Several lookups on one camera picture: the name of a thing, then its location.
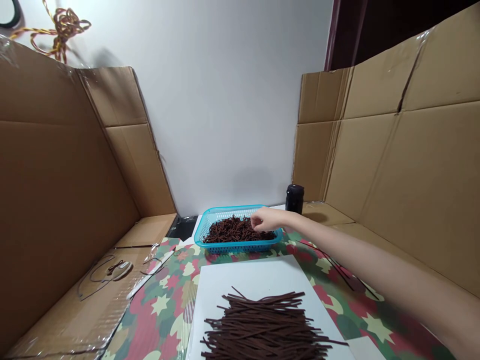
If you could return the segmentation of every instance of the camouflage tablecloth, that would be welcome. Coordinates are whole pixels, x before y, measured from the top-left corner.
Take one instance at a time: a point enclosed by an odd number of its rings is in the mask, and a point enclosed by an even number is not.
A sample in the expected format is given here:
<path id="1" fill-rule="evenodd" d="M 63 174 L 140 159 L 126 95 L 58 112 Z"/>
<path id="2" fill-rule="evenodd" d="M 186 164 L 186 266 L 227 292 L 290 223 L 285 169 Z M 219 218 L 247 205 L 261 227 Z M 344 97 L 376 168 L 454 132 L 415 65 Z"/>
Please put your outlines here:
<path id="1" fill-rule="evenodd" d="M 165 238 L 157 256 L 179 244 Z M 368 336 L 386 360 L 449 360 L 450 352 L 417 321 L 296 233 L 270 252 L 213 255 L 187 245 L 132 299 L 103 360 L 185 359 L 200 268 L 292 254 L 346 340 Z M 282 281 L 281 275 L 272 281 Z"/>

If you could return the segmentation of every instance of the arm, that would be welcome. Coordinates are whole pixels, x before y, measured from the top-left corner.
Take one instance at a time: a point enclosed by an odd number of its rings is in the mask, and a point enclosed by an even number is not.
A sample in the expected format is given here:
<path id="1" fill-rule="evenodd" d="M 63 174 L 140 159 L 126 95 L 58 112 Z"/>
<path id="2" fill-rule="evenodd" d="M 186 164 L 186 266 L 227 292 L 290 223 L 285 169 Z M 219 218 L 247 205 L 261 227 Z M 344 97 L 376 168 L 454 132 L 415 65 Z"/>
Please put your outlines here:
<path id="1" fill-rule="evenodd" d="M 480 300 L 376 246 L 297 213 L 263 207 L 256 231 L 289 227 L 427 326 L 459 360 L 480 359 Z"/>

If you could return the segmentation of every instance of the cardboard panel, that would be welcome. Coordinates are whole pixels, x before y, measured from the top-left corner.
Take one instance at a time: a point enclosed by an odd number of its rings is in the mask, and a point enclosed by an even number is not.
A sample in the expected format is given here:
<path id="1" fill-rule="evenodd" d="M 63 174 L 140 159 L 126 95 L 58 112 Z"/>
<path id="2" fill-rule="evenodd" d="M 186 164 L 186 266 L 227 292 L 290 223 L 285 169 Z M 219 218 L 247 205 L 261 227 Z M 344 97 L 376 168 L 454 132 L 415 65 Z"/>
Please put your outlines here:
<path id="1" fill-rule="evenodd" d="M 149 217 L 175 213 L 150 126 L 108 127 L 106 133 L 140 214 Z"/>
<path id="2" fill-rule="evenodd" d="M 172 226 L 177 214 L 144 217 L 137 222 L 119 242 L 116 248 L 153 246 L 160 244 Z"/>
<path id="3" fill-rule="evenodd" d="M 415 110 L 480 100 L 480 3 L 431 29 L 403 108 Z"/>
<path id="4" fill-rule="evenodd" d="M 19 67 L 0 61 L 0 356 L 140 218 L 78 78 L 12 46 Z"/>
<path id="5" fill-rule="evenodd" d="M 350 81 L 350 68 L 312 72 L 301 77 L 299 124 L 340 120 Z"/>
<path id="6" fill-rule="evenodd" d="M 480 296 L 480 102 L 406 111 L 361 223 Z"/>
<path id="7" fill-rule="evenodd" d="M 421 41 L 411 37 L 355 66 L 345 119 L 397 112 Z"/>
<path id="8" fill-rule="evenodd" d="M 337 121 L 296 126 L 292 182 L 305 187 L 303 200 L 321 201 L 327 188 Z"/>
<path id="9" fill-rule="evenodd" d="M 104 348 L 130 304 L 127 295 L 144 276 L 140 271 L 148 270 L 149 265 L 143 263 L 155 256 L 151 251 L 156 252 L 156 249 L 123 248 L 106 253 L 98 265 L 89 270 L 84 279 L 77 282 L 10 349 L 6 357 L 68 354 Z M 131 272 L 118 281 L 101 282 L 111 278 L 106 271 L 120 260 L 133 264 Z"/>
<path id="10" fill-rule="evenodd" d="M 86 352 L 82 354 L 73 354 L 73 355 L 47 355 L 42 356 L 39 359 L 45 360 L 99 360 L 102 358 L 104 354 L 103 351 L 94 351 L 94 352 Z M 16 358 L 14 360 L 25 359 L 24 357 Z"/>
<path id="11" fill-rule="evenodd" d="M 302 215 L 325 226 L 354 222 L 351 218 L 324 202 L 305 202 Z"/>
<path id="12" fill-rule="evenodd" d="M 424 272 L 429 273 L 430 275 L 433 275 L 437 279 L 445 281 L 446 283 L 449 283 L 452 286 L 458 287 L 452 281 L 448 280 L 445 276 L 441 275 L 437 271 L 433 270 L 432 268 L 418 261 L 416 258 L 407 254 L 405 251 L 393 245 L 391 242 L 385 240 L 383 237 L 378 236 L 376 233 L 370 231 L 365 226 L 362 226 L 358 223 L 347 223 L 347 224 L 336 224 L 331 227 L 335 230 L 341 231 L 342 233 L 348 234 L 350 236 L 353 236 L 354 238 L 363 240 L 366 243 L 374 245 L 377 248 L 380 248 L 386 251 L 387 253 L 395 255 L 396 257 L 406 261 L 407 263 L 410 263 L 416 266 L 417 268 L 423 270 Z"/>
<path id="13" fill-rule="evenodd" d="M 146 124 L 140 89 L 131 67 L 78 70 L 103 126 Z"/>
<path id="14" fill-rule="evenodd" d="M 395 114 L 343 120 L 326 202 L 358 221 L 394 126 Z"/>

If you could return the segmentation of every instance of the blue plastic basket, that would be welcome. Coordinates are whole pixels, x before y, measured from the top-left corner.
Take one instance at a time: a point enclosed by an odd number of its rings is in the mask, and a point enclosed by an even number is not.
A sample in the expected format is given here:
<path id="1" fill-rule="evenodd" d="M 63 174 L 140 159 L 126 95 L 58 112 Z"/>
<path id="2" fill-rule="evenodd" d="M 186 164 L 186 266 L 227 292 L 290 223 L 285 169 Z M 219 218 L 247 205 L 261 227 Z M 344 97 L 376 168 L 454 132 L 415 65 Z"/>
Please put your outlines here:
<path id="1" fill-rule="evenodd" d="M 274 231 L 276 237 L 272 240 L 259 241 L 235 241 L 226 243 L 204 243 L 204 238 L 210 233 L 210 226 L 218 221 L 227 219 L 232 215 L 238 218 L 249 218 L 254 212 L 264 205 L 245 205 L 245 206 L 227 206 L 212 207 L 203 213 L 200 224 L 196 229 L 193 240 L 199 247 L 207 249 L 212 254 L 221 253 L 254 253 L 268 251 L 273 244 L 282 240 L 282 229 Z"/>

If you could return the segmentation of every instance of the hand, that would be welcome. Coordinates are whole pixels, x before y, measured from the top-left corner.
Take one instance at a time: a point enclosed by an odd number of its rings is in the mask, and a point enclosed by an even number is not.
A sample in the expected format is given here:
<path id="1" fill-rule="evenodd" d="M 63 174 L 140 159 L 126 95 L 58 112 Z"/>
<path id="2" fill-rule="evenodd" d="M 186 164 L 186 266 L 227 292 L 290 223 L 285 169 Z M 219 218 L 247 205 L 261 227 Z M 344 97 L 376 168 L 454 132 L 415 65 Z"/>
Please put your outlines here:
<path id="1" fill-rule="evenodd" d="M 255 231 L 274 231 L 288 223 L 293 212 L 262 207 L 254 212 L 251 217 L 251 227 Z"/>

